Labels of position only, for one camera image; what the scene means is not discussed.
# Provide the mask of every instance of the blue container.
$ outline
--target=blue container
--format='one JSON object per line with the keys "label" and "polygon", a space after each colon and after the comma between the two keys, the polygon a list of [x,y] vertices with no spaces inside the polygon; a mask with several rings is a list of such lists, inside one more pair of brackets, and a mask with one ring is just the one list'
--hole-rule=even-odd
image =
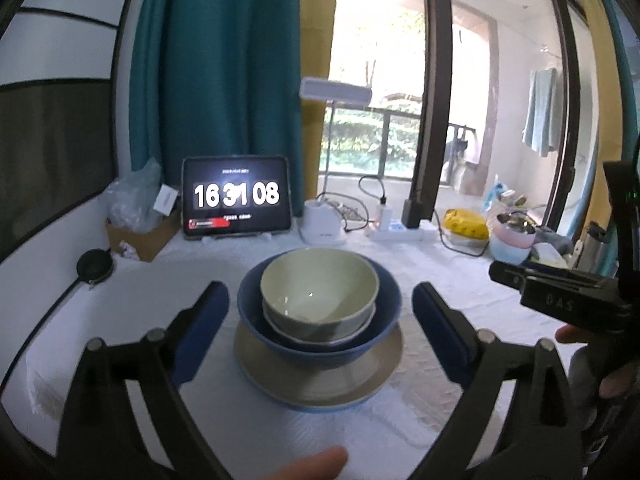
{"label": "blue container", "polygon": [[376,313],[367,329],[353,340],[332,351],[313,352],[296,348],[296,344],[277,334],[262,312],[260,279],[267,266],[280,254],[264,260],[251,269],[242,280],[238,290],[238,310],[242,322],[251,334],[289,360],[313,364],[326,368],[344,366],[382,341],[398,322],[402,309],[402,294],[396,280],[384,267],[364,257],[378,273],[380,290],[376,297]]}
{"label": "blue container", "polygon": [[505,264],[519,265],[529,257],[531,248],[521,249],[504,243],[495,234],[489,236],[489,250],[495,260]]}

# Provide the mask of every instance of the plate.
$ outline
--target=plate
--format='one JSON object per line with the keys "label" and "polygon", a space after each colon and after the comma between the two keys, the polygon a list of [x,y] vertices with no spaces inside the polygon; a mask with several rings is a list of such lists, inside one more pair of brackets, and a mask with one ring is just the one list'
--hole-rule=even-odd
{"label": "plate", "polygon": [[290,362],[238,323],[234,353],[249,380],[286,406],[303,412],[331,412],[373,396],[402,358],[402,331],[396,324],[382,341],[355,361],[327,370]]}
{"label": "plate", "polygon": [[365,322],[360,326],[359,329],[349,334],[348,336],[341,337],[340,339],[334,339],[332,341],[326,341],[326,342],[304,341],[303,339],[298,339],[293,337],[292,335],[287,334],[279,326],[276,325],[276,323],[273,321],[273,319],[271,319],[271,317],[269,317],[269,310],[264,303],[262,304],[262,313],[264,314],[264,319],[267,320],[267,323],[269,323],[269,326],[273,328],[273,331],[276,334],[286,339],[289,339],[290,341],[304,347],[305,349],[313,349],[319,352],[323,352],[323,351],[330,350],[332,347],[335,347],[344,343],[348,343],[352,339],[355,339],[357,336],[359,336],[362,332],[364,332],[367,329],[367,326],[370,325],[371,320],[373,320],[373,317],[376,315],[376,304],[375,303],[373,304],[371,309],[371,314],[365,320]]}

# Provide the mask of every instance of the hanging towel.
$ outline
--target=hanging towel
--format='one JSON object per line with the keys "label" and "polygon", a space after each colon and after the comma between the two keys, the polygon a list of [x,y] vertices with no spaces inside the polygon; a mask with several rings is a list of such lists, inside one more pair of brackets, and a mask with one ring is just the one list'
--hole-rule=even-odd
{"label": "hanging towel", "polygon": [[531,73],[529,109],[522,142],[540,156],[556,152],[560,145],[562,92],[558,70]]}

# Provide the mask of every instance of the tablet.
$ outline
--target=tablet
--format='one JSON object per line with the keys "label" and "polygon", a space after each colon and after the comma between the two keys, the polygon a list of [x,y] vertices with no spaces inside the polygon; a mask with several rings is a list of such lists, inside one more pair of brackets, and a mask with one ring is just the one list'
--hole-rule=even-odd
{"label": "tablet", "polygon": [[186,237],[250,235],[291,228],[289,169],[282,156],[209,156],[182,163]]}

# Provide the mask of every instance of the cable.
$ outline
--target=cable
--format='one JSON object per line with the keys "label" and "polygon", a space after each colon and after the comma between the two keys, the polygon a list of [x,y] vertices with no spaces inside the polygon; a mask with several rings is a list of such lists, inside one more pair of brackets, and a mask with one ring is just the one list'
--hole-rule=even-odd
{"label": "cable", "polygon": [[[336,192],[333,192],[333,191],[323,191],[322,193],[319,193],[318,196],[316,196],[316,200],[320,200],[321,197],[327,196],[327,195],[341,196],[343,198],[348,198],[349,200],[355,200],[356,202],[360,203],[360,205],[364,209],[365,214],[367,215],[367,217],[364,218],[358,212],[358,210],[354,209],[353,207],[345,206],[344,204],[340,204],[340,203],[336,204],[335,202],[332,202],[331,200],[324,200],[328,205],[330,205],[331,207],[333,207],[336,210],[338,215],[340,215],[340,218],[342,218],[342,220],[344,221],[343,230],[344,230],[345,233],[351,233],[351,232],[354,232],[354,231],[360,231],[361,229],[364,229],[365,227],[367,227],[367,225],[369,225],[369,222],[370,222],[369,209],[367,208],[367,205],[362,200],[360,200],[359,198],[356,198],[354,196],[345,195],[344,193],[336,193]],[[349,212],[354,214],[354,216],[356,217],[354,219],[355,221],[364,222],[364,225],[350,228],[349,225],[348,225],[348,222],[347,222],[347,220],[351,220],[351,219],[347,218],[347,213],[349,213]]]}
{"label": "cable", "polygon": [[[378,195],[374,195],[372,192],[367,191],[366,189],[364,189],[362,187],[362,181],[365,180],[366,178],[370,178],[371,180],[377,180],[378,183],[380,184],[380,187],[382,188],[382,195],[378,196]],[[381,204],[386,204],[386,189],[385,189],[385,183],[382,182],[382,179],[377,176],[377,175],[364,175],[361,176],[359,181],[358,181],[358,189],[363,192],[365,195],[370,196],[372,198],[375,198],[376,200],[380,200]]]}
{"label": "cable", "polygon": [[455,245],[455,244],[451,241],[451,239],[447,236],[447,234],[442,229],[442,225],[440,224],[440,216],[438,215],[438,212],[435,209],[433,210],[433,214],[435,215],[436,220],[438,221],[438,232],[440,233],[440,241],[449,251],[454,251],[455,253],[464,254],[465,256],[472,256],[474,258],[480,258],[481,256],[484,256],[484,253],[489,247],[489,242],[487,242],[484,245],[484,247],[482,248],[482,251],[479,253],[469,253],[467,251],[463,251],[462,249],[457,249],[455,247],[448,246],[444,241],[445,238],[449,241],[450,244],[452,245]]}

